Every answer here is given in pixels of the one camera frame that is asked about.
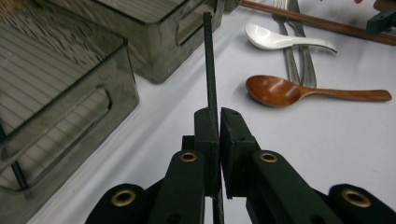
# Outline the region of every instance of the translucent plastic container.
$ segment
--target translucent plastic container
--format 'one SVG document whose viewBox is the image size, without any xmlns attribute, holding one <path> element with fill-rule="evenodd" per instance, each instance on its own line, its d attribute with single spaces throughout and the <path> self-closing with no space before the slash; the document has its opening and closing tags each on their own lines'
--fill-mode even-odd
<svg viewBox="0 0 396 224">
<path fill-rule="evenodd" d="M 139 97 L 125 38 L 48 3 L 0 10 L 0 222 L 25 223 Z"/>
<path fill-rule="evenodd" d="M 239 2 L 241 2 L 241 0 L 225 0 L 224 10 L 226 12 L 233 11 L 234 9 L 236 9 L 236 7 L 238 7 Z"/>
<path fill-rule="evenodd" d="M 204 43 L 203 13 L 221 22 L 224 0 L 47 0 L 129 40 L 134 71 L 162 83 Z"/>
</svg>

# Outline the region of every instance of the wooden stick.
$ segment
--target wooden stick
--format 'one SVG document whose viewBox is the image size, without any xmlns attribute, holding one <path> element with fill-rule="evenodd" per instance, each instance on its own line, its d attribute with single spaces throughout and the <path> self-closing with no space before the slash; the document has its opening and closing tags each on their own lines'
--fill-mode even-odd
<svg viewBox="0 0 396 224">
<path fill-rule="evenodd" d="M 247 1 L 247 0 L 242 0 L 239 3 L 239 6 L 249 7 L 249 8 L 257 9 L 259 11 L 269 12 L 276 16 L 285 17 L 285 18 L 295 20 L 295 21 L 306 22 L 309 25 L 312 25 L 312 26 L 315 26 L 318 28 L 323 28 L 325 30 L 333 31 L 333 32 L 343 34 L 343 35 L 351 35 L 351 36 L 355 36 L 355 37 L 358 37 L 361 39 L 367 39 L 367 40 L 371 40 L 374 42 L 378 42 L 381 44 L 387 44 L 387 45 L 391 45 L 391 46 L 396 45 L 396 36 L 393 36 L 393 35 L 384 35 L 384 34 L 367 35 L 365 30 L 363 30 L 361 28 L 357 28 L 357 27 L 350 26 L 350 25 L 345 25 L 345 24 L 335 22 L 335 21 L 326 21 L 326 20 L 323 20 L 320 18 L 307 16 L 304 14 L 280 9 L 277 7 L 269 7 L 265 4 L 254 3 L 254 2 Z"/>
</svg>

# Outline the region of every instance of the spoon bowl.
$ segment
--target spoon bowl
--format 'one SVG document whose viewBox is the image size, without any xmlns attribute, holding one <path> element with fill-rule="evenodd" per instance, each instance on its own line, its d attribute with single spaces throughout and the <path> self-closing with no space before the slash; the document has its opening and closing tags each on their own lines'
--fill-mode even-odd
<svg viewBox="0 0 396 224">
<path fill-rule="evenodd" d="M 247 25 L 245 32 L 250 42 L 260 49 L 283 49 L 293 45 L 314 45 L 337 52 L 336 47 L 326 40 L 280 35 L 255 24 Z"/>
<path fill-rule="evenodd" d="M 329 89 L 313 89 L 296 85 L 284 78 L 271 76 L 254 76 L 247 79 L 247 92 L 263 105 L 292 105 L 308 95 L 326 95 L 334 98 L 355 101 L 390 101 L 388 91 L 340 91 Z"/>
</svg>

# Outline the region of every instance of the wooden spoon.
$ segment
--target wooden spoon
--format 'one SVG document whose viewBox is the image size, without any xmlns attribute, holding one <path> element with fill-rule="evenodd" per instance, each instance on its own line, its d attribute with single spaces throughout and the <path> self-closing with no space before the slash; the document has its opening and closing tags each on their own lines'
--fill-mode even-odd
<svg viewBox="0 0 396 224">
<path fill-rule="evenodd" d="M 286 79 L 271 76 L 254 76 L 247 79 L 248 93 L 259 103 L 271 106 L 292 105 L 307 95 L 327 95 L 355 101 L 389 101 L 388 91 L 340 91 L 312 89 L 296 85 Z"/>
</svg>

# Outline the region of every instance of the black bracket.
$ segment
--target black bracket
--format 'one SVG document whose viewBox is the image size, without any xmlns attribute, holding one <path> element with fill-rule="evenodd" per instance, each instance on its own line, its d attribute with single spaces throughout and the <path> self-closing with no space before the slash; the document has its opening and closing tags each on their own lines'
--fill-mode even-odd
<svg viewBox="0 0 396 224">
<path fill-rule="evenodd" d="M 376 35 L 396 26 L 396 7 L 373 16 L 366 24 L 366 34 Z"/>
<path fill-rule="evenodd" d="M 280 154 L 260 149 L 238 112 L 221 109 L 220 140 L 206 109 L 194 117 L 195 136 L 183 137 L 164 179 L 146 190 L 110 189 L 86 223 L 202 224 L 205 197 L 219 192 L 219 157 L 227 197 L 247 198 L 252 223 L 395 223 L 396 213 L 364 189 L 337 185 L 327 196 L 310 188 Z"/>
</svg>

